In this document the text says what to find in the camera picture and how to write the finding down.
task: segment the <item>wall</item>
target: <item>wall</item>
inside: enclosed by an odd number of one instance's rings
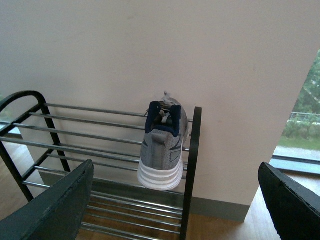
[[[320,48],[319,1],[4,1],[0,91],[203,107],[194,197],[249,206]]]

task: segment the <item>floor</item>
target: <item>floor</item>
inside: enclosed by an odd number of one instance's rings
[[[23,171],[26,161],[32,161],[25,146],[6,143],[7,150],[14,156],[15,163]],[[320,178],[316,176],[289,175],[297,182],[320,195]],[[32,189],[35,195],[41,189]],[[0,220],[27,204],[27,200],[0,158]],[[77,240],[120,239],[107,235],[80,230]],[[187,240],[279,240],[270,214],[266,208],[261,190],[253,200],[244,223],[215,217],[191,214],[188,225]]]

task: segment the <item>grass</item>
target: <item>grass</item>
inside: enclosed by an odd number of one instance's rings
[[[285,136],[282,136],[278,145],[285,148],[299,148],[320,151],[320,139],[306,140],[300,137],[287,138]]]

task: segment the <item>sneaker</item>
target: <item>sneaker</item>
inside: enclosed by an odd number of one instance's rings
[[[183,143],[189,136],[185,110],[167,92],[164,95],[162,101],[150,103],[137,174],[143,186],[159,191],[179,185]]]

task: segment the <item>chrome bar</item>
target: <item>chrome bar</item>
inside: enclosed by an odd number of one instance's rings
[[[179,224],[179,223],[161,221],[161,220],[154,219],[154,218],[138,216],[138,215],[129,214],[129,213],[120,212],[120,211],[113,211],[113,210],[104,209],[104,208],[96,207],[96,206],[87,206],[86,209],[95,210],[95,211],[104,212],[104,213],[109,213],[109,214],[122,215],[122,216],[135,218],[135,219],[142,219],[142,220],[146,220],[146,221],[150,221],[150,222],[154,222],[154,223],[158,223],[158,224],[164,224],[164,225],[168,225],[168,226],[173,226],[173,227],[178,227],[178,228],[181,227],[181,224]]]
[[[78,158],[74,158],[74,157],[59,156],[59,155],[55,155],[55,154],[48,154],[48,157],[56,158],[56,159],[69,160],[69,161],[79,162],[79,163],[84,163],[86,161],[86,160],[82,160],[82,159],[78,159]],[[137,172],[138,171],[137,168],[128,167],[128,166],[116,166],[116,165],[99,163],[99,162],[93,162],[93,164],[97,165],[97,166],[103,166],[103,167],[108,167],[108,168],[113,168],[113,169],[128,170],[128,171],[133,171],[133,172]]]
[[[119,209],[123,209],[123,210],[134,211],[134,212],[142,213],[142,214],[154,215],[154,216],[158,216],[158,217],[162,217],[162,218],[181,220],[181,217],[163,215],[163,214],[150,212],[150,211],[142,211],[142,210],[138,210],[138,209],[135,209],[135,208],[129,208],[129,207],[124,207],[124,206],[119,206],[119,205],[107,204],[107,203],[100,202],[100,201],[92,201],[92,200],[90,200],[89,203],[97,204],[97,205],[103,205],[103,206],[106,206],[106,207],[112,207],[112,208],[119,208]]]
[[[120,185],[124,185],[124,186],[129,186],[129,187],[146,189],[146,187],[144,187],[144,186],[142,186],[142,185],[133,184],[133,183],[128,183],[128,182],[112,181],[112,180],[109,180],[109,179],[102,179],[102,178],[95,178],[95,179],[96,179],[98,182],[101,182],[101,183],[120,184]],[[169,193],[169,194],[182,195],[182,196],[185,195],[183,192],[177,192],[177,191],[171,191],[171,190],[167,190],[167,191],[164,191],[164,192]]]
[[[97,230],[97,229],[90,228],[90,227],[81,226],[80,228],[83,229],[83,230],[86,230],[86,231],[90,231],[90,232],[94,232],[94,233],[98,233],[98,234],[105,234],[105,235],[108,235],[108,236],[118,237],[118,238],[121,238],[121,239],[139,240],[138,238],[132,238],[132,237],[128,237],[128,236],[123,236],[123,235],[111,233],[111,232],[108,232],[108,231],[101,231],[101,230]]]
[[[99,139],[99,140],[105,140],[105,141],[111,141],[111,142],[117,142],[117,143],[123,143],[123,144],[142,145],[141,141],[135,141],[135,140],[121,139],[121,138],[114,138],[114,137],[107,137],[107,136],[98,136],[98,135],[92,135],[92,134],[86,134],[86,133],[64,131],[64,130],[58,130],[55,128],[31,126],[31,125],[18,124],[18,123],[14,123],[13,125],[18,128],[32,129],[36,131],[43,131],[43,132],[56,133],[56,134],[66,134],[71,136],[90,138],[90,139]]]
[[[142,208],[142,209],[149,209],[149,210],[154,210],[154,211],[158,211],[158,212],[162,212],[162,213],[175,214],[175,215],[182,216],[182,212],[176,212],[176,211],[172,211],[172,210],[165,210],[165,209],[154,207],[154,206],[147,206],[147,205],[138,204],[138,203],[134,203],[134,202],[130,202],[130,201],[119,200],[119,199],[114,199],[114,198],[108,198],[108,197],[94,195],[94,194],[91,194],[91,197],[92,198],[96,198],[96,199],[105,200],[105,201],[114,202],[114,203],[117,203],[117,204],[124,204],[124,205],[128,205],[128,206]]]
[[[98,226],[98,225],[94,225],[94,224],[87,223],[87,222],[82,222],[81,226],[82,226],[81,228],[85,229],[85,230],[89,230],[89,231],[96,232],[96,233],[101,233],[101,234],[107,234],[107,235],[111,235],[111,236],[115,236],[115,237],[130,239],[130,240],[139,240],[139,239],[140,240],[141,239],[161,240],[161,239],[158,239],[158,238],[149,237],[149,236],[143,236],[143,235],[132,233],[132,232],[122,231],[122,230],[109,228],[109,227],[105,227],[105,226]]]
[[[47,107],[62,108],[62,109],[73,109],[73,110],[105,113],[105,114],[118,114],[118,115],[126,115],[126,116],[133,116],[133,117],[143,117],[143,118],[146,117],[146,115],[143,113],[105,110],[105,109],[98,109],[98,108],[91,108],[91,107],[68,106],[68,105],[52,104],[52,103],[45,103],[44,105]]]
[[[64,144],[64,143],[61,143],[60,146],[73,148],[73,149],[82,149],[82,150],[88,150],[88,151],[93,151],[93,152],[100,152],[100,153],[105,153],[105,154],[115,154],[115,155],[121,155],[121,156],[126,156],[126,157],[140,158],[140,155],[138,155],[138,154],[132,154],[132,153],[126,153],[126,152],[102,150],[102,149],[98,149],[98,148],[70,145],[70,144]]]
[[[69,174],[69,172],[67,172],[67,171],[61,171],[61,170],[46,168],[46,167],[42,167],[42,166],[34,166],[34,168],[39,171],[49,172],[49,173],[54,173],[54,174],[61,174],[61,175]]]
[[[139,203],[139,204],[146,204],[146,205],[150,205],[150,206],[155,206],[155,207],[164,208],[164,209],[171,209],[171,210],[176,210],[176,211],[180,211],[180,212],[182,212],[182,210],[183,210],[182,207],[169,206],[169,205],[153,203],[153,202],[148,202],[148,201],[141,201],[141,200],[132,199],[132,198],[123,197],[123,196],[114,196],[114,195],[111,195],[111,194],[101,193],[101,192],[97,192],[97,191],[91,191],[91,194],[94,194],[96,196],[107,197],[107,198],[118,198],[120,200],[136,202],[136,203]]]
[[[39,148],[45,148],[45,149],[52,149],[52,150],[56,150],[56,151],[64,151],[64,152],[68,152],[68,153],[86,155],[86,156],[97,157],[97,158],[119,160],[119,161],[128,162],[128,163],[136,163],[136,164],[139,163],[139,160],[135,160],[135,159],[128,159],[128,158],[119,157],[119,156],[111,156],[111,155],[105,155],[105,154],[100,154],[100,153],[95,153],[95,152],[82,151],[82,150],[72,149],[72,148],[68,148],[68,147],[56,146],[56,145],[45,144],[45,143],[38,143],[38,142],[33,142],[33,141],[25,141],[25,140],[15,139],[15,138],[0,137],[0,141],[14,143],[14,144],[27,145],[27,146],[33,146],[33,147],[39,147]]]
[[[95,125],[103,125],[103,126],[119,127],[119,128],[126,128],[126,129],[135,129],[135,130],[145,130],[145,127],[143,127],[143,126],[120,124],[120,123],[114,123],[114,122],[93,121],[93,120],[86,120],[86,119],[81,119],[81,118],[57,116],[57,115],[41,114],[41,113],[31,113],[31,115],[35,116],[35,117],[43,117],[43,118],[48,118],[48,119],[58,119],[58,120],[72,121],[72,122],[85,123],[85,124],[95,124]]]
[[[50,186],[40,184],[40,183],[30,182],[30,181],[23,181],[22,183],[27,186],[38,187],[38,188],[42,188],[42,189],[50,188]]]
[[[138,226],[138,227],[142,227],[142,228],[163,231],[163,232],[167,232],[167,233],[171,233],[171,234],[180,234],[180,232],[178,232],[178,231],[172,231],[172,230],[153,227],[153,226],[147,226],[147,225],[143,225],[143,224],[139,224],[139,223],[135,223],[135,222],[131,222],[131,221],[125,221],[125,220],[121,220],[121,219],[116,219],[116,218],[112,218],[112,217],[101,216],[101,215],[92,214],[92,213],[88,213],[88,212],[86,212],[85,214],[88,215],[88,216],[95,217],[95,218],[115,221],[115,222],[119,222],[119,223],[123,223],[123,224],[130,224],[130,225],[134,225],[134,226]]]

